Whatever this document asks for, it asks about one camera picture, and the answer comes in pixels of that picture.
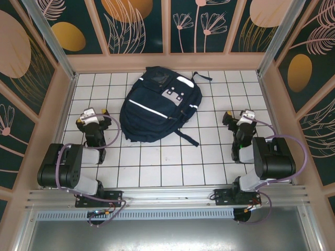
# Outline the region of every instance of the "navy blue backpack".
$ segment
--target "navy blue backpack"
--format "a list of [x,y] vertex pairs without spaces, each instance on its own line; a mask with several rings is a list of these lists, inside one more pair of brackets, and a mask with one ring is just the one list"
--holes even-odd
[[202,94],[193,77],[188,79],[159,66],[147,67],[121,108],[120,124],[126,139],[154,142],[175,132],[198,146],[198,142],[179,130],[201,103]]

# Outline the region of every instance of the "backpack strap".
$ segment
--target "backpack strap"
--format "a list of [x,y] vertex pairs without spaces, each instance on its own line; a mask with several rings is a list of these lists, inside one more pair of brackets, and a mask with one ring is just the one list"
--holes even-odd
[[192,78],[191,78],[191,80],[192,80],[193,82],[195,82],[195,81],[194,81],[194,76],[195,76],[195,75],[199,75],[200,77],[202,77],[202,78],[204,78],[204,79],[207,79],[207,80],[209,80],[209,81],[212,81],[212,80],[213,80],[211,77],[202,76],[202,75],[200,75],[198,72],[194,72],[194,73],[193,73],[193,76],[192,76]]
[[189,143],[191,143],[192,145],[198,147],[199,143],[196,142],[194,139],[192,139],[190,136],[182,133],[181,131],[179,131],[178,129],[174,131],[178,136],[182,137],[183,139],[186,139],[187,141],[189,141]]

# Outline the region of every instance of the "wall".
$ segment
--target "wall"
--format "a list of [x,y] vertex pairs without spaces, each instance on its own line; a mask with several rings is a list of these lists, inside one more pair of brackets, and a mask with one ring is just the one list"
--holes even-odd
[[257,69],[291,2],[37,1],[79,73]]
[[70,79],[16,1],[0,3],[0,250],[8,250]]
[[[264,76],[281,133],[308,146],[306,185],[314,213],[330,247],[335,246],[335,2],[310,1]],[[303,153],[289,142],[297,166]]]

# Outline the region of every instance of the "grid floor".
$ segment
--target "grid floor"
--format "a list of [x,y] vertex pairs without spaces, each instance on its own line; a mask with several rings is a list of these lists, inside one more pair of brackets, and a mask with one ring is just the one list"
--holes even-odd
[[[192,72],[179,72],[191,78]],[[85,137],[76,128],[84,109],[97,112],[107,108],[119,119],[121,106],[132,85],[143,73],[81,74],[73,96],[63,143],[83,143]],[[252,164],[231,160],[232,132],[222,124],[226,111],[239,117],[250,108],[258,120],[271,124],[255,71],[199,71],[212,81],[196,76],[203,100],[198,111],[181,131],[200,143],[194,147],[175,133],[154,143],[130,142],[124,134],[109,148],[103,164],[84,165],[82,174],[101,180],[104,187],[157,187],[230,184],[237,176],[253,169]],[[258,136],[272,131],[257,126]],[[112,124],[105,131],[106,142],[116,135]]]

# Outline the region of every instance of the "backpack handle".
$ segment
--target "backpack handle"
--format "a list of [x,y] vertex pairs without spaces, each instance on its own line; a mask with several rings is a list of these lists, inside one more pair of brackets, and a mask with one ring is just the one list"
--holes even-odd
[[191,78],[191,81],[193,81],[194,83],[195,83],[195,81],[194,81],[194,76],[195,76],[195,75],[199,75],[200,77],[202,77],[202,78],[204,78],[204,79],[207,79],[207,80],[209,80],[209,81],[212,81],[212,80],[213,80],[211,77],[206,77],[206,76],[200,75],[198,72],[194,72],[194,73],[193,73],[193,76],[192,76],[192,78]]

